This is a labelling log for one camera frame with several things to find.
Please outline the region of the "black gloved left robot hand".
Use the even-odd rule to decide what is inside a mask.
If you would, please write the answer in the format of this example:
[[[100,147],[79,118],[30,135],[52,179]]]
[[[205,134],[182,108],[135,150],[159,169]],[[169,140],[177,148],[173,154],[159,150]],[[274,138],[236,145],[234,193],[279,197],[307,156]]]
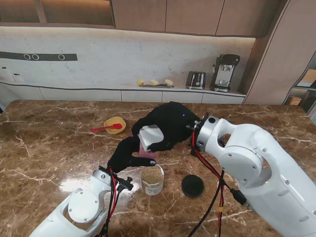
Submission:
[[[139,152],[140,140],[138,137],[127,137],[117,146],[107,163],[114,173],[119,173],[128,167],[155,166],[156,161],[151,158],[135,157],[132,154]]]

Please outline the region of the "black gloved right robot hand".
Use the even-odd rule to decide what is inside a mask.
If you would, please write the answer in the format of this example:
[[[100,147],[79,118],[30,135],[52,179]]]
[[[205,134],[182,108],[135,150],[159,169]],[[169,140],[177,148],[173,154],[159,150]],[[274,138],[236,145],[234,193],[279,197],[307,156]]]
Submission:
[[[138,135],[139,130],[146,125],[156,125],[162,131],[164,139],[149,146],[152,152],[171,150],[174,145],[188,139],[193,126],[200,118],[187,107],[178,102],[164,103],[155,107],[145,117],[132,126],[132,134]]]

